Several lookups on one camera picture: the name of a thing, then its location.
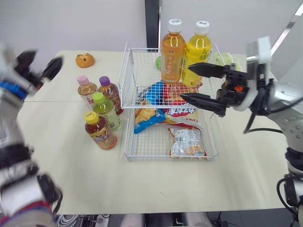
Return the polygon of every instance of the white wire basket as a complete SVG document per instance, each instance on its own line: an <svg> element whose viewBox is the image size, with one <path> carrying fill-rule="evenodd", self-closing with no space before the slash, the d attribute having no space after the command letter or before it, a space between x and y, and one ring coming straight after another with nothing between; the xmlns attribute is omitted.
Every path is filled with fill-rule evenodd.
<svg viewBox="0 0 303 227"><path fill-rule="evenodd" d="M160 56L160 49L157 48L128 48L125 45L125 52L122 66L119 73L118 87L122 108L132 108L129 113L127 123L127 133L125 139L125 156L129 161L134 160L210 160L215 158L220 149L221 134L217 125L216 115L206 111L196 109L196 107L184 105L168 105L161 97L159 105L147 105L141 102L142 93L148 91L150 87L161 81L161 72L156 67L156 59ZM219 64L223 62L222 56L214 44L208 59L209 63ZM221 87L223 79L203 78L203 85L198 88L198 92L216 97L216 91ZM203 156L182 156L176 158L170 155L170 150L174 144L174 137L168 128L181 128L171 124L156 124L134 134L134 121L136 108L194 108L199 113L199 128L202 135L202 146L205 150Z"/></svg>
<svg viewBox="0 0 303 227"><path fill-rule="evenodd" d="M153 84L161 81L161 72L155 64L159 56L160 49L158 48L129 48L126 43L118 79L122 108L180 108L178 104L168 104L163 96L160 97L158 105L147 105L142 101L142 94L146 93ZM207 62L211 64L224 62L215 44ZM197 88L198 92L215 98L216 91L222 85L223 80L203 78L202 83L203 85ZM174 89L180 91L178 94L183 91L187 93L187 88L182 83L179 84L174 85ZM171 99L180 99L178 94L172 94Z"/></svg>
<svg viewBox="0 0 303 227"><path fill-rule="evenodd" d="M160 160L211 160L221 150L221 134L215 114L205 116L205 111L199 112L199 125L202 134L202 146L205 149L203 156L182 156L176 158L170 155L174 138L168 128L184 129L171 124L158 124L150 126L138 134L134 134L134 112L130 111L127 123L124 153L129 161L160 161Z"/></svg>

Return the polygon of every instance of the green bottle cap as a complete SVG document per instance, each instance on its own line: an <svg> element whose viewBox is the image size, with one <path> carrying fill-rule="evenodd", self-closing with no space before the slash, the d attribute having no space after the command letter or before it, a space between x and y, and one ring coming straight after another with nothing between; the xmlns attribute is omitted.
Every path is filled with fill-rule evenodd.
<svg viewBox="0 0 303 227"><path fill-rule="evenodd" d="M95 103L103 103L105 101L105 97L102 92L95 92L92 96Z"/></svg>

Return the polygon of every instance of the white table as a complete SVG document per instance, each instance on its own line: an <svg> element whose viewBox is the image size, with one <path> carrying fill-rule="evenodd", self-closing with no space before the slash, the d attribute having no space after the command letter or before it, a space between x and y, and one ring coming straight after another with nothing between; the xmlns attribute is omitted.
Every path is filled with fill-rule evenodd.
<svg viewBox="0 0 303 227"><path fill-rule="evenodd" d="M18 121L34 158L63 190L61 214L153 213L281 208L276 183L287 173L282 134L243 135L250 111L229 108L218 119L223 135L220 155L209 162L128 162L123 154L128 110L121 114L118 144L101 150L84 130L87 108L77 93L78 75L98 84L100 76L117 82L121 52L89 52L96 64L76 66L86 51L61 51L64 65L55 79L21 109ZM245 56L236 55L242 66ZM277 126L256 117L252 128Z"/></svg>

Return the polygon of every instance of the snack bag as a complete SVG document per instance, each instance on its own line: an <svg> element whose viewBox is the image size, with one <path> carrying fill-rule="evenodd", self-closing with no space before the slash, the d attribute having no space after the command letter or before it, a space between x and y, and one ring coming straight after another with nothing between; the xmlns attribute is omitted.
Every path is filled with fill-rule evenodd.
<svg viewBox="0 0 303 227"><path fill-rule="evenodd" d="M199 129L169 128L169 131L175 139L175 143L170 150L172 158L205 159L206 152Z"/></svg>
<svg viewBox="0 0 303 227"><path fill-rule="evenodd" d="M177 84L168 85L164 84L163 95L165 105L183 105L186 103L183 98L180 97L182 93L196 93L199 88L203 85L200 83L197 87L187 87L181 82Z"/></svg>
<svg viewBox="0 0 303 227"><path fill-rule="evenodd" d="M157 82L143 91L137 101L140 105L160 105L163 96L163 82ZM134 134L142 132L149 126L165 120L161 109L143 108L135 110Z"/></svg>
<svg viewBox="0 0 303 227"><path fill-rule="evenodd" d="M195 108L171 108L164 110L165 121L160 124L174 124L183 127L201 128L199 124L199 113Z"/></svg>

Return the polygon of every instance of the iced tea bottle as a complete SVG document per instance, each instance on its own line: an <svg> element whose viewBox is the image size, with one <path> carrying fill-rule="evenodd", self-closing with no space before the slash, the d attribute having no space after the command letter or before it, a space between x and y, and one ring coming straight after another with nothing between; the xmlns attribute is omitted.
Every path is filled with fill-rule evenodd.
<svg viewBox="0 0 303 227"><path fill-rule="evenodd" d="M82 97L89 109L92 110L94 105L92 95L98 91L97 85L90 82L87 76L78 76L77 81L79 83L79 95Z"/></svg>
<svg viewBox="0 0 303 227"><path fill-rule="evenodd" d="M161 78L166 84L176 84L181 77L185 51L181 25L179 19L169 20L169 33L161 42Z"/></svg>
<svg viewBox="0 0 303 227"><path fill-rule="evenodd" d="M85 131L102 149L111 149L117 143L117 136L111 131L107 120L89 111L84 115Z"/></svg>
<svg viewBox="0 0 303 227"><path fill-rule="evenodd" d="M123 109L121 108L118 87L111 83L108 77L100 77L99 81L101 84L99 92L102 92L105 98L109 98L114 103L116 114L121 114Z"/></svg>

